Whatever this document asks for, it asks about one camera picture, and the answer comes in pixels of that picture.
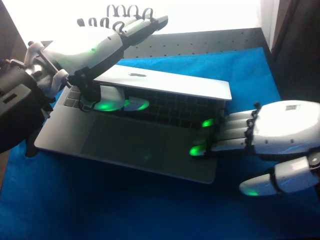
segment blue mat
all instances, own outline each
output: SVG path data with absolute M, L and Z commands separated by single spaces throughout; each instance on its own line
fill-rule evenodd
M 120 65 L 225 80 L 230 113 L 280 97 L 262 48 L 122 60 Z M 12 149 L 0 196 L 0 239 L 213 240 L 320 235 L 313 189 L 248 197 L 239 184 L 273 166 L 221 160 L 205 185 L 97 161 Z

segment silver laptop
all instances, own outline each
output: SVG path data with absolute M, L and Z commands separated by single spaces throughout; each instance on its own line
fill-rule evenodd
M 96 79 L 147 99 L 144 110 L 83 112 L 65 88 L 35 146 L 42 150 L 210 184 L 216 161 L 193 159 L 201 123 L 231 100 L 225 81 L 115 65 Z

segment robotic arm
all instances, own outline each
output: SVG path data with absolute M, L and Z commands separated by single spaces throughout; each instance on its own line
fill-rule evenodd
M 113 18 L 108 17 L 110 8 Z M 41 42 L 29 42 L 23 63 L 3 62 L 9 66 L 0 76 L 0 153 L 28 139 L 42 126 L 52 111 L 49 103 L 64 86 L 79 88 L 83 111 L 136 111 L 146 105 L 143 99 L 126 96 L 122 88 L 93 80 L 121 60 L 128 47 L 165 27 L 168 17 L 153 18 L 151 8 L 139 15 L 136 5 L 127 11 L 123 5 L 109 5 L 100 27 L 93 17 L 89 26 L 82 18 L 77 23 L 79 28 L 69 36 L 60 36 L 46 49 Z
M 320 104 L 279 101 L 203 123 L 190 154 L 238 158 L 257 155 L 280 161 L 274 169 L 240 184 L 249 196 L 292 193 L 320 182 Z

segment black ring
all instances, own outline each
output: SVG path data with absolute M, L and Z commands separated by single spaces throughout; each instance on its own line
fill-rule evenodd
M 153 14 L 154 14 L 154 10 L 152 9 L 152 8 L 150 8 L 150 7 L 148 7 L 148 8 L 146 8 L 144 11 L 143 11 L 143 13 L 142 13 L 142 19 L 143 20 L 146 20 L 146 13 L 147 13 L 147 11 L 150 9 L 150 19 L 152 19 L 152 16 L 153 16 Z
M 118 14 L 118 17 L 120 17 L 119 16 L 119 13 L 118 13 L 118 8 L 119 7 L 122 7 L 123 8 L 123 17 L 126 17 L 127 16 L 127 13 L 126 13 L 126 8 L 125 8 L 125 6 L 123 6 L 123 5 L 119 5 L 119 6 L 117 6 L 116 8 L 115 8 L 115 10 L 116 10 L 116 14 Z
M 138 17 L 139 16 L 139 9 L 138 9 L 138 6 L 137 5 L 131 5 L 129 8 L 128 8 L 128 13 L 127 13 L 127 16 L 130 17 L 130 9 L 135 6 L 135 15 L 133 15 L 134 17 Z
M 109 18 L 108 17 L 101 18 L 100 27 L 104 26 L 104 22 L 105 22 L 105 27 L 108 29 L 109 28 Z
M 89 18 L 89 26 L 92 26 L 92 20 L 93 20 L 93 25 L 96 27 L 97 26 L 97 19 L 95 17 Z
M 79 25 L 79 27 L 85 26 L 85 21 L 82 18 L 77 19 L 76 23 Z
M 113 26 L 112 26 L 112 29 L 113 29 L 113 30 L 116 30 L 116 26 L 117 26 L 118 24 L 121 24 L 121 27 L 119 28 L 119 31 L 122 32 L 122 29 L 123 29 L 124 26 L 125 26 L 125 23 L 124 23 L 123 21 L 117 21 L 117 22 L 115 22 L 115 23 L 113 24 Z
M 118 11 L 116 10 L 115 5 L 113 5 L 113 4 L 109 4 L 109 5 L 106 7 L 106 16 L 109 17 L 109 8 L 110 8 L 110 6 L 113 7 L 113 13 L 114 13 L 113 16 L 114 16 L 114 17 L 119 17 Z

